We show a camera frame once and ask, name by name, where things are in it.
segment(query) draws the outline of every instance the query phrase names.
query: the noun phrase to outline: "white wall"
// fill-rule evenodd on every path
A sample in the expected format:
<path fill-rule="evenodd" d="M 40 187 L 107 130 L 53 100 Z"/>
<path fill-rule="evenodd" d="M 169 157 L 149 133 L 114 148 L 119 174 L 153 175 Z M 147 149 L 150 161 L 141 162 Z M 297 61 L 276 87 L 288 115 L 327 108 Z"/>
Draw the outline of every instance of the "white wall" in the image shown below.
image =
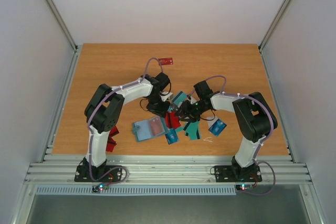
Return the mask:
<path fill-rule="evenodd" d="M 290 142 L 336 223 L 336 4 L 293 0 L 265 49 Z"/>
<path fill-rule="evenodd" d="M 77 44 L 259 44 L 282 1 L 54 0 Z"/>
<path fill-rule="evenodd" d="M 9 223 L 72 52 L 44 0 L 0 0 L 0 9 L 0 223 Z"/>

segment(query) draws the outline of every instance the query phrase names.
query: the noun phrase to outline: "wooden tabletop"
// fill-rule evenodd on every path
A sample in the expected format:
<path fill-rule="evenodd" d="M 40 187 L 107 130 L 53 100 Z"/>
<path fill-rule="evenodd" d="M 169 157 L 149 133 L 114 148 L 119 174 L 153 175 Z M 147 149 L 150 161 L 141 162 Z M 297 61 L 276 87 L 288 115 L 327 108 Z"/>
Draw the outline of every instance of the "wooden tabletop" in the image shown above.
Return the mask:
<path fill-rule="evenodd" d="M 172 83 L 172 92 L 189 93 L 193 85 L 207 77 L 222 74 L 227 77 L 226 92 L 263 94 L 273 113 L 277 115 L 265 70 L 257 45 L 226 44 L 84 44 L 60 127 L 53 148 L 54 154 L 85 154 L 88 147 L 88 129 L 84 109 L 97 87 L 106 83 L 118 86 L 136 80 L 143 74 L 150 57 L 173 58 L 173 65 L 163 66 Z M 158 63 L 150 64 L 148 74 L 160 72 Z M 217 91 L 223 80 L 208 81 Z M 135 141 L 131 124 L 153 117 L 143 111 L 139 100 L 126 104 L 117 123 L 120 134 L 114 154 L 125 155 L 234 155 L 240 146 L 242 134 L 234 113 L 216 111 L 215 114 L 227 127 L 215 137 L 208 131 L 206 121 L 200 122 L 200 140 L 191 141 L 179 132 L 179 142 L 168 145 L 165 136 L 141 143 Z M 288 155 L 285 140 L 279 126 L 273 136 L 261 148 L 260 155 Z"/>

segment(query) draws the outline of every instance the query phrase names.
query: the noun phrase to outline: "vent grille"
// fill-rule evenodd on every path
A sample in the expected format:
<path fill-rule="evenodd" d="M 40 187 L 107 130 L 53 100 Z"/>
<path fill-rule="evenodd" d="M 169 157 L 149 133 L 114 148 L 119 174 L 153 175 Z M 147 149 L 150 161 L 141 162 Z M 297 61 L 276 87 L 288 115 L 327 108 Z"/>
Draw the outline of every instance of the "vent grille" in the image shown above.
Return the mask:
<path fill-rule="evenodd" d="M 232 185 L 214 186 L 122 186 L 114 185 L 100 193 L 93 193 L 92 186 L 86 185 L 40 185 L 38 195 L 109 195 L 109 196 L 145 196 L 145 195 L 236 195 Z"/>

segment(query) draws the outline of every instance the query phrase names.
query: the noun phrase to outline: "brown wood surface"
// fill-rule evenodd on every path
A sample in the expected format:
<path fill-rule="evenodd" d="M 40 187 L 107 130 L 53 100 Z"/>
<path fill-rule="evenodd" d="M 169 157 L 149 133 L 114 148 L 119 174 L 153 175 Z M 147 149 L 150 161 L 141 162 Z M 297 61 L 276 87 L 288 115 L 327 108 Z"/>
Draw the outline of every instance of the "brown wood surface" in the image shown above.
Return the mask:
<path fill-rule="evenodd" d="M 172 92 L 189 93 L 193 85 L 207 77 L 223 74 L 227 77 L 226 92 L 252 93 L 259 91 L 276 114 L 263 63 L 256 45 L 225 44 L 85 44 L 80 54 L 76 73 L 60 122 L 53 153 L 84 154 L 87 152 L 88 129 L 84 109 L 97 87 L 126 84 L 143 74 L 150 57 L 172 57 L 174 65 L 163 66 L 172 82 Z M 158 64 L 150 64 L 148 74 L 155 76 Z M 208 81 L 216 91 L 223 84 L 221 78 Z M 178 133 L 180 141 L 168 145 L 164 136 L 137 143 L 131 132 L 135 121 L 153 115 L 143 111 L 139 100 L 125 105 L 117 127 L 120 134 L 114 154 L 125 155 L 234 155 L 241 143 L 242 134 L 233 113 L 216 111 L 227 127 L 219 137 L 208 131 L 206 121 L 200 122 L 200 140 L 189 140 L 184 132 Z M 211 137 L 212 142 L 203 139 Z M 261 155 L 288 155 L 281 128 L 265 143 Z"/>

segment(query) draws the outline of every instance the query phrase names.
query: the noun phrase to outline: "gray floor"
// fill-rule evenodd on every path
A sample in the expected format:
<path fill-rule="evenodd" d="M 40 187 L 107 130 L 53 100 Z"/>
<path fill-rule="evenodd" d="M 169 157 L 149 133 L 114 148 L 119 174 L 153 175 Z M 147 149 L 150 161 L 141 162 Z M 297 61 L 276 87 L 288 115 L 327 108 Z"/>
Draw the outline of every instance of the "gray floor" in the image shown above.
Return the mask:
<path fill-rule="evenodd" d="M 309 223 L 298 186 L 268 196 L 35 196 L 28 223 Z"/>

